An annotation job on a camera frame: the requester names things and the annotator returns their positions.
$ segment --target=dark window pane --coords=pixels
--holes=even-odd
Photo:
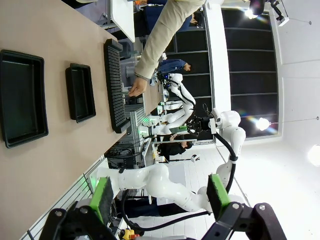
[[[204,111],[203,105],[206,104],[209,111],[212,110],[211,97],[209,98],[197,98],[195,99],[195,111],[194,114],[197,117],[206,117],[208,115],[207,112]]]
[[[266,130],[260,131],[256,127],[256,121],[259,120],[259,118],[268,119],[270,123],[277,123],[279,117],[278,115],[262,115],[262,116],[254,116],[254,117],[251,116],[251,117],[241,118],[239,127],[245,130],[245,134],[247,138],[275,135],[278,133],[278,124],[272,124]]]
[[[268,15],[260,15],[255,19],[249,19],[241,10],[223,9],[223,24],[225,28],[245,28],[271,30]]]
[[[230,73],[231,94],[277,93],[276,73]]]
[[[181,31],[176,33],[178,52],[207,50],[206,31]]]
[[[278,95],[232,96],[231,109],[240,116],[278,113]]]
[[[210,75],[183,76],[182,83],[193,97],[211,96]]]
[[[182,74],[205,74],[209,73],[209,57],[207,52],[195,52],[195,53],[177,53],[167,55],[168,59],[181,59],[188,64],[191,64],[191,71],[182,70]]]
[[[229,71],[276,71],[274,52],[228,51]]]
[[[270,31],[226,29],[225,39],[228,49],[274,50],[273,35]]]

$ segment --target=blue shirt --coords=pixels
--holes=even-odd
[[[148,4],[165,5],[166,3],[167,3],[167,0],[148,0]],[[144,8],[143,12],[144,12],[148,31],[150,33],[151,33],[152,29],[154,29],[154,26],[155,26],[160,14],[161,14],[162,9],[164,9],[164,6],[146,6]],[[190,24],[191,19],[192,19],[192,15],[188,16],[177,32],[187,31],[189,28],[189,24]]]
[[[158,72],[166,74],[180,70],[185,66],[186,62],[181,59],[168,59],[159,63]]]

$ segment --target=person's hand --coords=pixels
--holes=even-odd
[[[147,89],[148,82],[141,77],[136,77],[131,90],[129,91],[129,97],[137,97],[144,93]]]
[[[170,137],[170,141],[173,141],[175,139],[175,137],[177,136],[177,134],[173,134],[171,137]]]

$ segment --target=green gripper pad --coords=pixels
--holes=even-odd
[[[108,223],[114,192],[109,177],[102,177],[95,188],[89,206],[96,212],[103,224]]]
[[[230,203],[228,193],[218,174],[209,175],[206,194],[209,198],[213,215],[217,220]]]
[[[178,134],[178,133],[184,132],[184,131],[187,131],[187,127],[186,126],[178,126],[178,127],[170,128],[170,132],[172,134]]]

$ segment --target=black plastic tray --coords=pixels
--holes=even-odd
[[[71,63],[65,70],[70,117],[81,123],[96,115],[91,71],[87,65]]]
[[[0,52],[0,121],[7,148],[48,135],[42,57]]]

